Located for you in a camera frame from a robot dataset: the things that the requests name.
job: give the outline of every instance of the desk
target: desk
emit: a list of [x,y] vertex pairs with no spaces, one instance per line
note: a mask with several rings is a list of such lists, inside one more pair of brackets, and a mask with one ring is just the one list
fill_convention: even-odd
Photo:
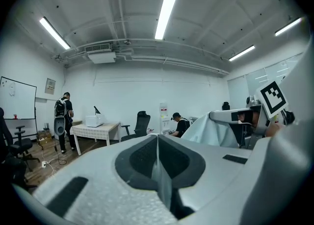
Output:
[[112,131],[117,127],[117,133],[118,133],[118,140],[121,142],[121,137],[120,137],[120,128],[121,128],[121,123],[104,123],[98,127],[88,127],[84,124],[76,125],[71,127],[70,129],[70,134],[74,135],[75,139],[75,144],[77,146],[78,154],[81,155],[80,149],[79,149],[79,143],[78,143],[78,137],[87,137],[87,138],[92,138],[95,139],[95,142],[97,142],[97,139],[102,139],[106,140],[107,146],[110,146],[110,141],[109,141],[109,132]]

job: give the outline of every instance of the whiteboard stand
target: whiteboard stand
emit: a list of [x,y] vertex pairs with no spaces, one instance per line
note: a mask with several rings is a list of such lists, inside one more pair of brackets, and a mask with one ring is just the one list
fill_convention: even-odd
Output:
[[8,101],[9,99],[5,99],[5,95],[4,95],[4,92],[6,90],[6,83],[7,82],[13,82],[15,84],[15,86],[18,88],[22,88],[23,89],[23,96],[26,92],[29,92],[30,95],[29,97],[32,99],[34,98],[34,118],[20,118],[20,119],[16,119],[16,120],[35,120],[35,126],[36,126],[36,133],[35,134],[28,134],[28,135],[23,135],[21,136],[22,138],[25,138],[25,137],[29,137],[29,136],[35,136],[36,137],[36,140],[37,140],[37,144],[39,146],[41,146],[42,150],[44,149],[43,146],[39,143],[39,140],[38,140],[38,129],[37,129],[37,120],[36,120],[36,107],[35,107],[35,98],[36,98],[36,91],[37,91],[37,87],[36,86],[32,86],[32,85],[28,85],[28,84],[25,84],[25,83],[22,83],[22,82],[19,82],[19,81],[16,81],[16,80],[12,80],[12,79],[9,79],[9,78],[6,78],[6,77],[1,77],[0,79],[0,98],[1,98],[1,101],[2,101],[2,105],[5,103],[5,101]]

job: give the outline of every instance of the air conditioner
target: air conditioner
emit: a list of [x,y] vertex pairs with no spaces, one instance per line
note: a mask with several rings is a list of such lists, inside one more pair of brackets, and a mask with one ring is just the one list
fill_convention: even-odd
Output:
[[101,44],[85,47],[85,52],[87,53],[97,53],[97,52],[111,52],[110,44]]

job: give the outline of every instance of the cap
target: cap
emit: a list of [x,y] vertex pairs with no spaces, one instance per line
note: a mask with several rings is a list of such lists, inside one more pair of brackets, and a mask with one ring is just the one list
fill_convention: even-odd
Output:
[[176,118],[176,117],[181,117],[181,115],[180,115],[180,113],[174,113],[173,115],[172,115],[172,120],[174,119],[174,118]]

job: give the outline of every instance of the white box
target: white box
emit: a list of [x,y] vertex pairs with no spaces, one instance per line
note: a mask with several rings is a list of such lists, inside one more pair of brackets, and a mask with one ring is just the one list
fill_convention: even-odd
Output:
[[104,116],[102,114],[86,116],[85,124],[86,126],[89,126],[89,127],[98,127],[104,124]]

